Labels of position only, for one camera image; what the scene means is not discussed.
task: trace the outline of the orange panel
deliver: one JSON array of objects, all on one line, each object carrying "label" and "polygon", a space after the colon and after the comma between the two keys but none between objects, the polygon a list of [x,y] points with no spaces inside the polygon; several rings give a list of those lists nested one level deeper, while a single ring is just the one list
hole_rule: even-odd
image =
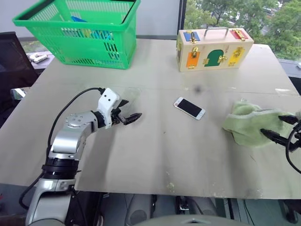
[{"label": "orange panel", "polygon": [[199,54],[200,54],[200,52],[197,52],[196,57],[192,57],[192,53],[188,53],[186,67],[188,67],[188,68],[196,67],[198,65]]}]

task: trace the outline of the smartphone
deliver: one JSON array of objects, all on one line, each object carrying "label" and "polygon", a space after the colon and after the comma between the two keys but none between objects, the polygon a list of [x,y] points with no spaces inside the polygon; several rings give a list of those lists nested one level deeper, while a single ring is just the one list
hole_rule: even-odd
[{"label": "smartphone", "polygon": [[186,114],[190,115],[196,120],[200,120],[206,112],[204,109],[195,106],[193,103],[189,102],[183,97],[179,97],[177,101],[174,103],[174,106],[184,111]]}]

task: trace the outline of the office chair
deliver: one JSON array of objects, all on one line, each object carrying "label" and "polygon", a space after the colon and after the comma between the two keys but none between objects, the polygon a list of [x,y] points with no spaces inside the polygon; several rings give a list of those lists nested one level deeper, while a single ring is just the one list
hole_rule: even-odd
[{"label": "office chair", "polygon": [[16,104],[10,90],[29,87],[38,78],[15,32],[0,33],[0,128]]}]

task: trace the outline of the green basket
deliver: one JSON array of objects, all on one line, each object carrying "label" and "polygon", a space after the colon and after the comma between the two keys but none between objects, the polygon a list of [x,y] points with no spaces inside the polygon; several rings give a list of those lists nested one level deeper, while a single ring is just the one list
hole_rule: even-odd
[{"label": "green basket", "polygon": [[13,22],[25,26],[64,64],[127,69],[136,49],[139,4],[140,0],[42,0]]}]

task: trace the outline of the light green cloth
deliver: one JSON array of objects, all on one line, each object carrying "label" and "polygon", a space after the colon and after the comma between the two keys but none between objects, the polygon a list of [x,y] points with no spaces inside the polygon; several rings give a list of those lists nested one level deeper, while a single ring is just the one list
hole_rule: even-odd
[{"label": "light green cloth", "polygon": [[259,147],[271,143],[260,129],[270,129],[287,137],[292,130],[292,125],[281,121],[278,116],[286,115],[278,109],[261,109],[247,101],[237,101],[223,123],[223,128],[233,134],[234,140],[239,145]]}]

